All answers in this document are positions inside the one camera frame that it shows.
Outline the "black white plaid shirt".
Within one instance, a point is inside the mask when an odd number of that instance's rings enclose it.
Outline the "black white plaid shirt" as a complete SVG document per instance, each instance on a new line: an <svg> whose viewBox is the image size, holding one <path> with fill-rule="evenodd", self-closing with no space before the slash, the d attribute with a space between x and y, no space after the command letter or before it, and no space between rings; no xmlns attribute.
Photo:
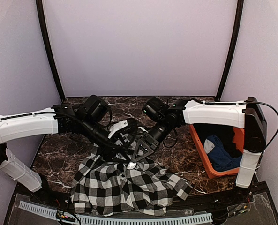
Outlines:
<svg viewBox="0 0 278 225"><path fill-rule="evenodd" d="M79 165L72 181L70 198L76 213L96 210L103 216L138 211L163 216L177 196L186 200L194 188L190 181L146 158L129 170L126 164L106 162L91 154Z"/></svg>

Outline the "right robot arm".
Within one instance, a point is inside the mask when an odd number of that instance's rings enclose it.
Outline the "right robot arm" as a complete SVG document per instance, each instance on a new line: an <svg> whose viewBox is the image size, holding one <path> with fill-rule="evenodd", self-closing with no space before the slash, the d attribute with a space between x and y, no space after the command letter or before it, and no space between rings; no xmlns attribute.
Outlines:
<svg viewBox="0 0 278 225"><path fill-rule="evenodd" d="M228 192L229 201L239 203L246 196L246 188L251 185L261 157L270 144L267 141L267 122L261 105L263 103L255 97L248 97L245 101L237 102L179 99L169 106L153 97L147 101L142 111L156 124L138 139L128 169L133 169L137 162L153 154L168 134L182 125L202 123L240 128L244 130L242 160L236 187Z"/></svg>

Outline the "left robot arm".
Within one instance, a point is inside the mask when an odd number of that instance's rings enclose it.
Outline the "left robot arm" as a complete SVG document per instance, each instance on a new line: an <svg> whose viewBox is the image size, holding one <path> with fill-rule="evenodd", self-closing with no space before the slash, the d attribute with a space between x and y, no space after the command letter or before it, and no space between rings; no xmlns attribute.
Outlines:
<svg viewBox="0 0 278 225"><path fill-rule="evenodd" d="M75 106L60 104L35 112L0 115L0 170L36 193L44 204L52 204L55 194L49 190L46 178L14 156L7 142L36 135L76 133L110 149L125 148L125 143L114 143L114 135L124 133L131 121L103 125L100 122L107 113L112 114L110 106L103 99L92 95L84 103Z"/></svg>

